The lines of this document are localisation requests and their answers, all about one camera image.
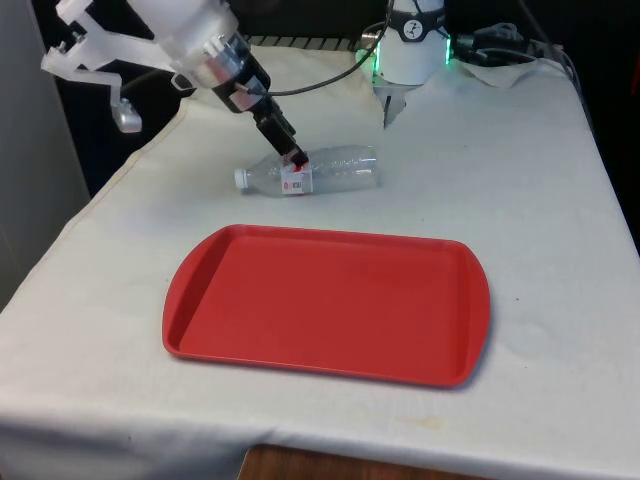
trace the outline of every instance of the table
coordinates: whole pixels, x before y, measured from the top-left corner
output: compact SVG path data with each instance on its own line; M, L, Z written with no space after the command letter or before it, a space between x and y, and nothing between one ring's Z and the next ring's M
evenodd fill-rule
M479 477L259 445L247 452L238 480L482 480Z
M353 63L256 55L276 89ZM231 479L268 443L497 479L640 478L640 265L571 84L540 65L496 89L451 65L407 101L383 131L362 75L283 98L302 145L375 145L383 181L294 200L240 195L234 169L269 145L212 94L185 101L0 316L0 472ZM235 223L466 243L492 293L473 379L433 390L172 358L173 273Z

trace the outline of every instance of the clear plastic bottle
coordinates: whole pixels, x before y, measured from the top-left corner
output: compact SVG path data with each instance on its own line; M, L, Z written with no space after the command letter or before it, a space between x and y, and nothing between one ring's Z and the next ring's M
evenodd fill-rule
M273 154L255 167L235 171L236 186L270 197L335 193L378 186L374 147L347 146L307 152L309 165L295 172Z

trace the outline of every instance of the bottle cap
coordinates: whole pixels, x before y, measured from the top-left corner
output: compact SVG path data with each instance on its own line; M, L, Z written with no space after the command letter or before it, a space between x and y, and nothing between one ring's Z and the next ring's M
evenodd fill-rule
M247 179L247 171L243 168L238 168L234 172L234 176L236 179L236 187L240 190L244 190L245 188L249 188L249 181Z

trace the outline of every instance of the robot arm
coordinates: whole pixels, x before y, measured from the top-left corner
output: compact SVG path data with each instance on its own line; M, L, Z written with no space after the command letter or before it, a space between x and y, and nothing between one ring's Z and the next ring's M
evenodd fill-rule
M251 112L280 155L298 166L308 161L295 130L267 95L271 79L238 33L238 20L224 0L128 1L154 33L153 41L103 30L86 12L92 0L62 0L58 16L68 25L77 22L86 34L77 35L68 52L64 45L50 49L42 68L66 80L109 85L113 117L125 133L140 131L140 116L121 98L120 76L96 70L124 60L175 72L196 87L212 89L231 111Z

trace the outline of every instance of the red plastic tray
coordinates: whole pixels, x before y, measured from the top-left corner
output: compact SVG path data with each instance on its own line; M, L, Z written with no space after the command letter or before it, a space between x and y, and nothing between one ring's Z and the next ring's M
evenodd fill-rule
M488 326L487 280L461 243L236 225L180 266L163 340L184 358L454 386Z

